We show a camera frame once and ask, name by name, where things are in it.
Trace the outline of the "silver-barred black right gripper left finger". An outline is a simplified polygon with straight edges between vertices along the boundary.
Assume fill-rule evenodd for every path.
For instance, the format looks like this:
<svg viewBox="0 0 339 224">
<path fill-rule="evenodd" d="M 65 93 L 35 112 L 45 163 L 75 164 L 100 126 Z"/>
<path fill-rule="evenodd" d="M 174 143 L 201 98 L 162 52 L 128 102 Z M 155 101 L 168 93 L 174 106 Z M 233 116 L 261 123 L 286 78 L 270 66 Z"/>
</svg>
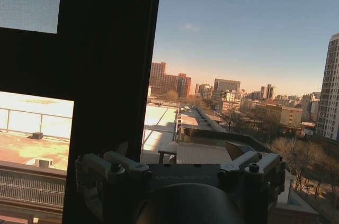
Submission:
<svg viewBox="0 0 339 224">
<path fill-rule="evenodd" d="M 83 195 L 86 206 L 97 218 L 108 217 L 104 209 L 113 199 L 108 189 L 127 182 L 148 182 L 152 177 L 147 164 L 126 157 L 127 149 L 125 141 L 115 151 L 106 151 L 102 156 L 88 153 L 75 161 L 77 192 Z"/>
</svg>

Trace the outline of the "silver-barred black right gripper right finger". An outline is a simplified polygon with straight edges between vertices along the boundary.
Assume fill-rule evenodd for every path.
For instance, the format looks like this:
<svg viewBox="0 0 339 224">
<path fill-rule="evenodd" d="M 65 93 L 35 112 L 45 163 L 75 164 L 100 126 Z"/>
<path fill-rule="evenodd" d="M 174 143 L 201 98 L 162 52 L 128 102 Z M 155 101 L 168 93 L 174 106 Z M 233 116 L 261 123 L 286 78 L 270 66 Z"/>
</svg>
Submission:
<svg viewBox="0 0 339 224">
<path fill-rule="evenodd" d="M 221 187 L 231 191 L 245 182 L 263 184 L 268 187 L 269 204 L 276 204 L 278 196 L 284 192 L 286 164 L 282 156 L 235 142 L 226 142 L 226 149 L 231 162 L 220 165 L 218 179 Z"/>
</svg>

